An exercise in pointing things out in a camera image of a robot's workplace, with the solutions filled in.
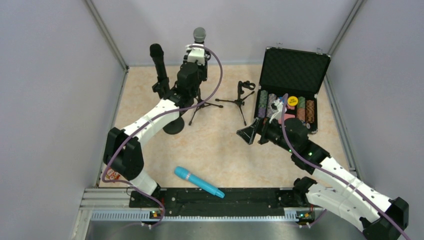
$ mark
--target gray floor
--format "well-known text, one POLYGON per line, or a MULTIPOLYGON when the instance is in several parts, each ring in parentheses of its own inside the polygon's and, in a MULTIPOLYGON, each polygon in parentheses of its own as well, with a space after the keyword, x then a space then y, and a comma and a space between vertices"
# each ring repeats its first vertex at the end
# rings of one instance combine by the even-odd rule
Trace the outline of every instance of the gray floor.
POLYGON ((292 222, 164 222, 153 230, 128 222, 92 221, 86 240, 361 240, 362 234, 347 221, 327 212, 311 229, 292 222))

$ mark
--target tabletop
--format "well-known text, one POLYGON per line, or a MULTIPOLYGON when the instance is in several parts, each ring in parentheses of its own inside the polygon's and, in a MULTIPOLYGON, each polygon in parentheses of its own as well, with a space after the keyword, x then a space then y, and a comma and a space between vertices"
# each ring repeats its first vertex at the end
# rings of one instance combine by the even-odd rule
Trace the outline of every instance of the tabletop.
MULTIPOLYGON (((166 68, 171 86, 179 69, 179 66, 166 68)), ((191 109, 182 116, 185 126, 180 133, 168 135, 161 130, 144 146, 144 168, 161 187, 195 187, 174 174, 177 166, 219 188, 292 187, 297 178, 309 176, 292 162, 291 153, 273 143, 247 145, 236 135, 237 130, 245 128, 237 105, 215 101, 216 98, 235 100, 238 81, 255 83, 255 91, 258 91, 261 69, 261 64, 224 65, 222 83, 209 100, 224 107, 208 106, 199 110, 189 126, 194 112, 191 109)), ((212 93, 219 75, 219 66, 208 66, 208 80, 200 85, 203 99, 212 93)), ((117 128, 132 124, 159 102, 157 93, 152 92, 156 81, 154 66, 129 69, 116 117, 117 128)), ((245 89, 243 96, 250 92, 245 89)), ((257 93, 249 96, 242 106, 247 125, 254 119, 256 97, 257 93)), ((318 132, 310 134, 309 139, 327 150, 347 169, 348 162, 324 85, 317 95, 317 105, 318 132)), ((104 182, 99 186, 126 187, 121 183, 104 182)))

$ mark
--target white wall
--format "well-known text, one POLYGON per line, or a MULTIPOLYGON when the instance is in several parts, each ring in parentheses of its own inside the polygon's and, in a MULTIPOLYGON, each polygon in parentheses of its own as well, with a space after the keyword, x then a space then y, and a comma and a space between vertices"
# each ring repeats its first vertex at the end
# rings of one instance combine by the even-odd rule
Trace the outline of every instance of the white wall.
POLYGON ((0 3, 0 239, 71 236, 123 70, 82 0, 0 3))
POLYGON ((94 0, 127 64, 152 65, 159 43, 168 64, 180 64, 193 30, 224 63, 262 63, 265 47, 330 49, 356 0, 94 0))
POLYGON ((367 1, 328 75, 363 179, 409 203, 412 239, 424 228, 424 1, 367 1))

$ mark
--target black tripod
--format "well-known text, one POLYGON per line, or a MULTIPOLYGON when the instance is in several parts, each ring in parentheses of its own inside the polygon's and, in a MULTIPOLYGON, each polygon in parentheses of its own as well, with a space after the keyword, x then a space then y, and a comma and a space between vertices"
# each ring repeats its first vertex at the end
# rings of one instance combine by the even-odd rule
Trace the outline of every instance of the black tripod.
POLYGON ((215 99, 215 101, 217 101, 217 102, 228 102, 228 103, 236 104, 238 106, 238 108, 240 109, 241 116, 243 117, 244 125, 247 126, 246 120, 245 120, 245 115, 243 114, 243 111, 242 111, 242 105, 243 106, 245 105, 245 99, 247 99, 250 95, 254 94, 255 91, 252 91, 247 96, 245 96, 245 97, 242 98, 242 94, 245 93, 245 91, 243 91, 242 88, 253 90, 253 89, 255 89, 255 87, 256 87, 256 85, 254 83, 251 83, 250 81, 245 81, 245 82, 238 81, 238 85, 237 85, 237 99, 236 100, 234 100, 234 101, 231 101, 231 100, 221 100, 221 99, 218 99, 217 98, 217 99, 215 99))
MULTIPOLYGON (((200 102, 202 102, 202 101, 203 101, 203 99, 202 99, 202 97, 201 97, 201 93, 200 93, 200 88, 199 88, 199 91, 198 91, 198 94, 197 94, 196 100, 197 100, 197 103, 200 103, 200 102)), ((218 105, 218 104, 213 104, 213 103, 205 102, 205 103, 203 103, 202 105, 200 105, 200 106, 196 107, 196 110, 194 110, 194 112, 193 112, 193 116, 191 117, 190 122, 188 123, 188 125, 189 125, 189 126, 191 126, 191 125, 192 125, 193 118, 195 118, 196 113, 197 113, 200 109, 204 109, 204 108, 209 107, 209 106, 215 106, 215 107, 218 107, 218 108, 220 108, 220 109, 222 109, 222 108, 224 107, 223 105, 218 105)))

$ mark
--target black microphone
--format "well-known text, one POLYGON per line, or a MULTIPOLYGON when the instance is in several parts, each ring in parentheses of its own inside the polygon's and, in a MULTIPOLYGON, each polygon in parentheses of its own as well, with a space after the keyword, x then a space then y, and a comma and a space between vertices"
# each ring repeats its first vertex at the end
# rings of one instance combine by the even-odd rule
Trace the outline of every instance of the black microphone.
POLYGON ((161 45, 154 43, 150 45, 150 57, 153 59, 154 66, 156 67, 157 80, 161 81, 167 79, 167 70, 164 63, 164 51, 161 45))

